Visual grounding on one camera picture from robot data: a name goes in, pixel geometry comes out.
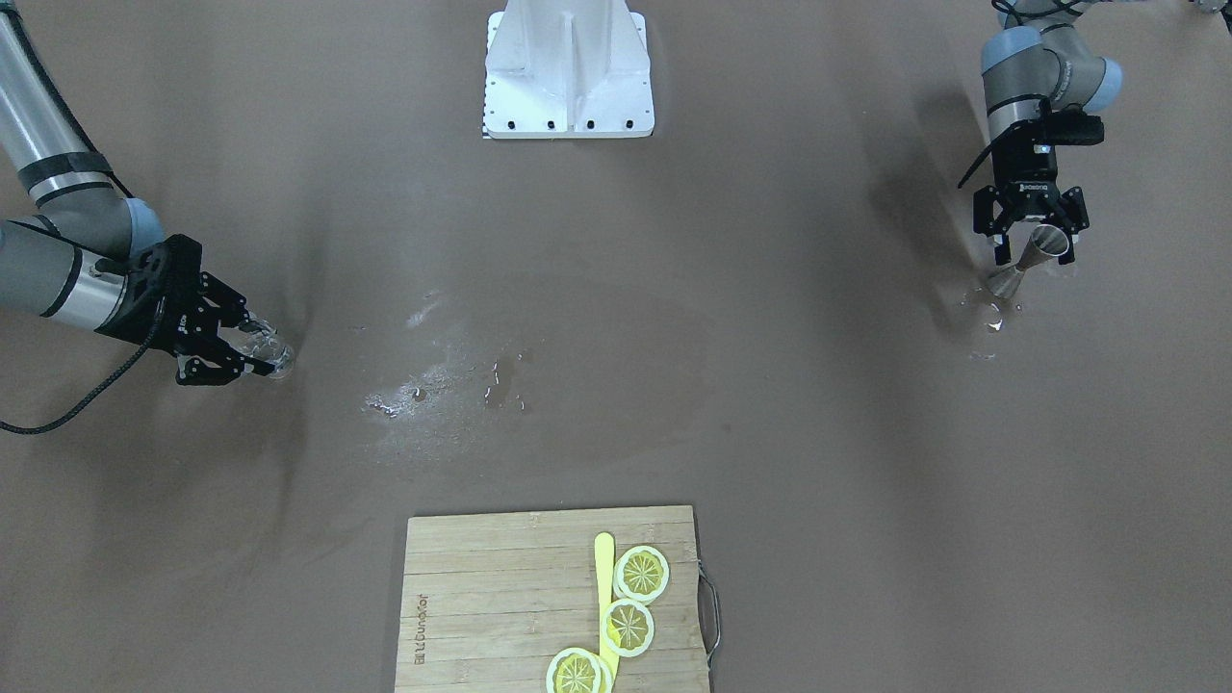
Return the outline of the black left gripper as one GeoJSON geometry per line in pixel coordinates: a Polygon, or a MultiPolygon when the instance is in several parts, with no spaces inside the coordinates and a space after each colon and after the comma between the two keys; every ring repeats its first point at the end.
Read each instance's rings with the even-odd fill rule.
{"type": "Polygon", "coordinates": [[[972,228],[991,240],[998,268],[1011,263],[1009,229],[1014,224],[1009,208],[1053,208],[1053,224],[1064,231],[1068,249],[1060,265],[1076,261],[1076,244],[1082,231],[1090,228],[1083,189],[1073,186],[1060,192],[1057,157],[1052,153],[1052,129],[1060,113],[1016,121],[991,144],[993,185],[973,194],[972,228]]]}

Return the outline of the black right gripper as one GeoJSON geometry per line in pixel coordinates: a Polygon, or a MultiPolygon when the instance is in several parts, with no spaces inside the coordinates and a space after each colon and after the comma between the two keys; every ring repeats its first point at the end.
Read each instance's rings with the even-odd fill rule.
{"type": "Polygon", "coordinates": [[[95,332],[132,344],[148,337],[150,349],[177,360],[182,386],[224,386],[241,374],[274,374],[274,363],[233,349],[221,335],[197,329],[203,314],[223,328],[251,319],[246,298],[211,273],[201,273],[202,245],[185,234],[150,245],[128,261],[120,302],[95,332]]]}

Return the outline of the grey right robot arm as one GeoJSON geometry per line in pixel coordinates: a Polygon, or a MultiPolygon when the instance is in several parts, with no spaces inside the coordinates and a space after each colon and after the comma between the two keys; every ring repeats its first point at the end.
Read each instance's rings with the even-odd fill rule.
{"type": "Polygon", "coordinates": [[[2,152],[34,213],[2,218],[2,305],[140,349],[176,380],[276,377],[292,353],[246,298],[207,273],[200,242],[168,234],[120,184],[39,60],[18,7],[2,4],[2,152]]]}

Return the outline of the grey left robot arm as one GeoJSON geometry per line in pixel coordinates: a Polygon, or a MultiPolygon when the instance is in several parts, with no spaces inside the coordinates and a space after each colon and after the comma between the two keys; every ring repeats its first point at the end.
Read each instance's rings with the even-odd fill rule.
{"type": "Polygon", "coordinates": [[[1069,240],[1090,228],[1083,190],[1060,189],[1060,146],[1098,146],[1100,111],[1124,83],[1117,62],[1092,53],[1076,22],[1092,1],[994,1],[1000,30],[981,53],[989,142],[963,173],[991,162],[993,181],[973,194],[973,231],[1011,261],[1011,224],[1056,224],[1069,240]]]}

